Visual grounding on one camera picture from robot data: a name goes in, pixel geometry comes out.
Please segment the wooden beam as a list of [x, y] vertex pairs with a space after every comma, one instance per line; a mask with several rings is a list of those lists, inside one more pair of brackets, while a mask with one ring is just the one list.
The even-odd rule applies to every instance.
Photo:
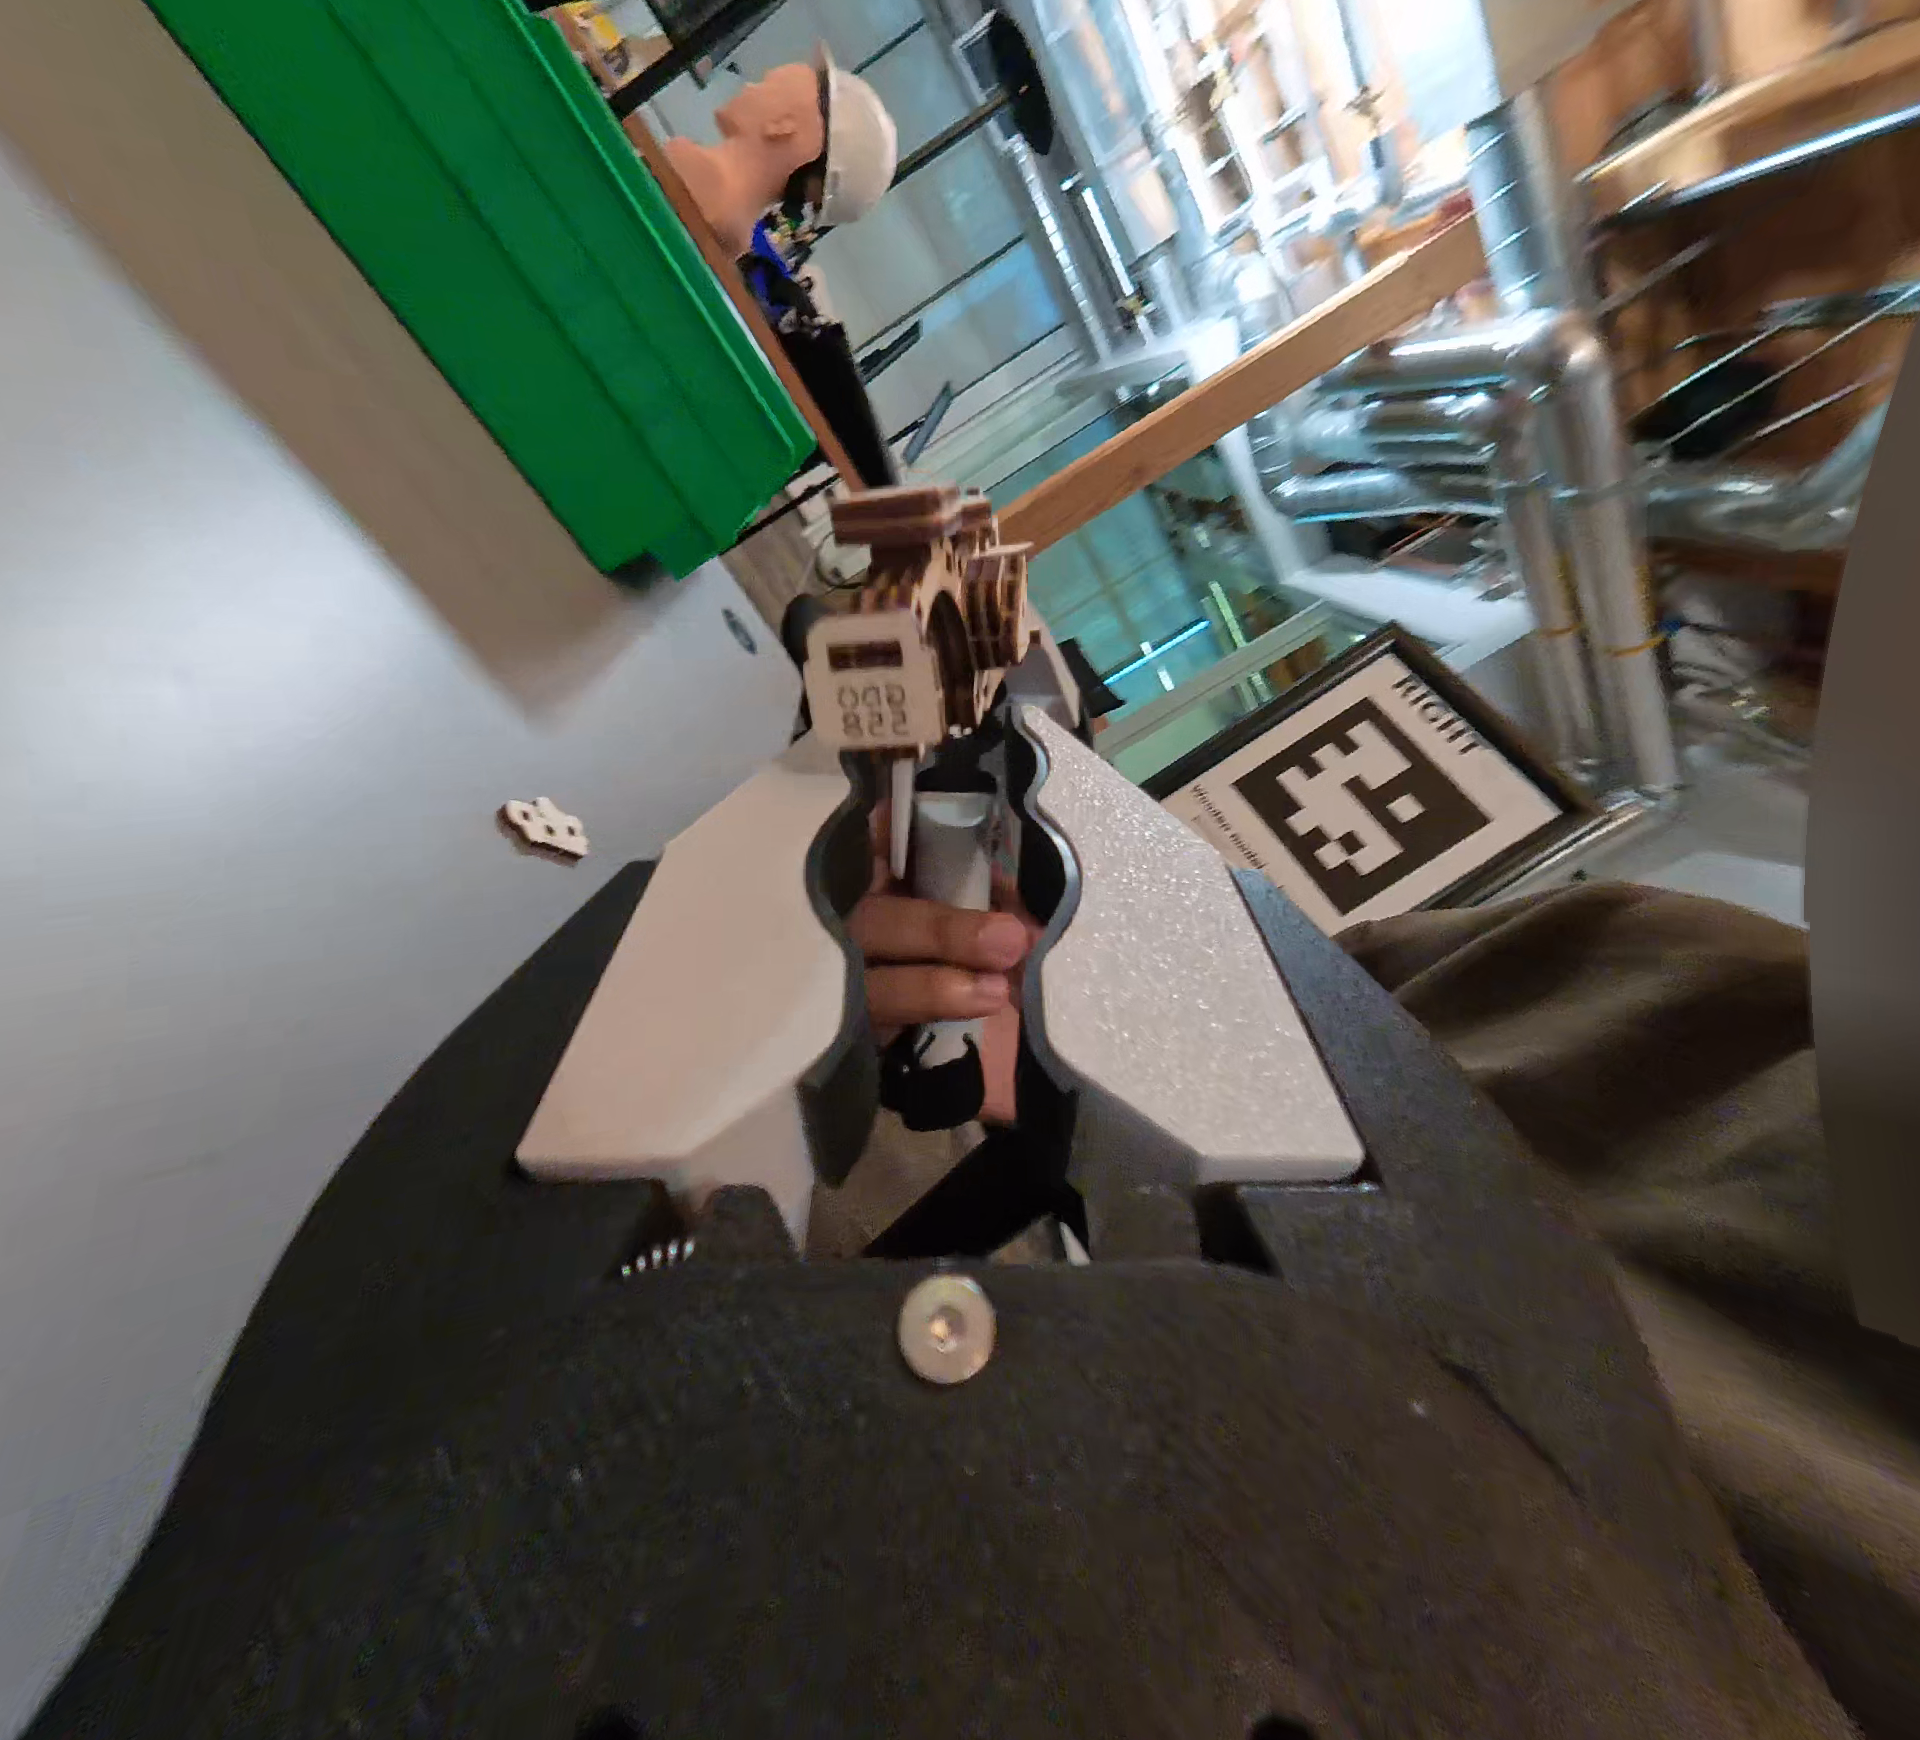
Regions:
[[1034, 486], [996, 517], [998, 536], [1035, 554], [1056, 548], [1221, 434], [1282, 406], [1340, 360], [1388, 342], [1481, 276], [1476, 221], [1456, 218]]

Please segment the silver ventilation ducts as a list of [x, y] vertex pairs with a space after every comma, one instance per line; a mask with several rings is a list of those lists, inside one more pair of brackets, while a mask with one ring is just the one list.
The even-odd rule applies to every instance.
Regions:
[[1286, 454], [1327, 461], [1267, 486], [1295, 523], [1491, 520], [1533, 618], [1550, 757], [1655, 803], [1682, 788], [1634, 454], [1583, 317], [1374, 345], [1317, 385]]

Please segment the person's right hand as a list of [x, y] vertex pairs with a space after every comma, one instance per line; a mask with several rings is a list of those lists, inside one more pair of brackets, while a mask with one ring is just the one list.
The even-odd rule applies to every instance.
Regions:
[[878, 1044], [935, 1026], [993, 1026], [1017, 1010], [1038, 928], [1017, 907], [963, 910], [891, 889], [850, 914]]

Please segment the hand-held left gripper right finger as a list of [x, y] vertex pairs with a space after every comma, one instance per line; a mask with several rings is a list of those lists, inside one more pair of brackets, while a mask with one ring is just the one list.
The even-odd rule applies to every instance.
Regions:
[[1363, 1143], [1234, 869], [1199, 832], [1014, 704], [1022, 1125], [1073, 1190], [1347, 1182]]

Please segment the framed black-white marker board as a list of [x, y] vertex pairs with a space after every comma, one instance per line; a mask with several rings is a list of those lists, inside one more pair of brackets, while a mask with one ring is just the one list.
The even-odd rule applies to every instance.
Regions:
[[1476, 904], [1598, 822], [1598, 803], [1396, 625], [1141, 779], [1324, 935]]

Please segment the green storage bin stack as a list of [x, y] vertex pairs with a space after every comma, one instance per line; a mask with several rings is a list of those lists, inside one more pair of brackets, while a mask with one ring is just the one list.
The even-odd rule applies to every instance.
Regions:
[[604, 572], [724, 554], [815, 434], [520, 0], [143, 0]]

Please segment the mannequin head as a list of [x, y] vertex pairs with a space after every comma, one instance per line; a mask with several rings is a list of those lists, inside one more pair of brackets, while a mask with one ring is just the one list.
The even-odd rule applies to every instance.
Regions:
[[782, 205], [788, 184], [828, 156], [820, 79], [819, 62], [767, 71], [713, 111], [713, 140], [660, 144], [729, 260], [751, 250], [756, 222]]

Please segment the wooden puzzle model assembly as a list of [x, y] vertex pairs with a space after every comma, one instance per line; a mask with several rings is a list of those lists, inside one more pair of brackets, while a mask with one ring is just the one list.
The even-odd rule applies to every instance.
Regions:
[[815, 738], [888, 793], [891, 875], [907, 877], [916, 790], [987, 790], [1003, 807], [1004, 697], [1076, 722], [1076, 688], [1028, 598], [1028, 546], [1007, 546], [986, 493], [888, 486], [829, 506], [829, 543], [866, 571], [802, 629]]

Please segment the white hard hat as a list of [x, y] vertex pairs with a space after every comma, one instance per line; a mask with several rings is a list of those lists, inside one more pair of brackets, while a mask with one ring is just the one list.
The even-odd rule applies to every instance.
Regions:
[[812, 50], [819, 77], [820, 149], [804, 170], [809, 222], [839, 228], [874, 211], [897, 174], [897, 125], [874, 86], [843, 71], [820, 43]]

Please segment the person's brown shirt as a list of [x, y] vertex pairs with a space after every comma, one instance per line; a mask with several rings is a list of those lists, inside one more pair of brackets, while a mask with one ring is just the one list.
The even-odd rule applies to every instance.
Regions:
[[1807, 932], [1587, 882], [1334, 940], [1570, 1182], [1772, 1612], [1915, 1736], [1917, 1351], [1844, 1273]]

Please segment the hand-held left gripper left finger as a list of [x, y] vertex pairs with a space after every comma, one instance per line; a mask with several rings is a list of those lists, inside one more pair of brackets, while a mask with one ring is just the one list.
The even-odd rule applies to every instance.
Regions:
[[517, 1143], [528, 1178], [842, 1185], [878, 1116], [866, 803], [780, 757], [675, 835]]

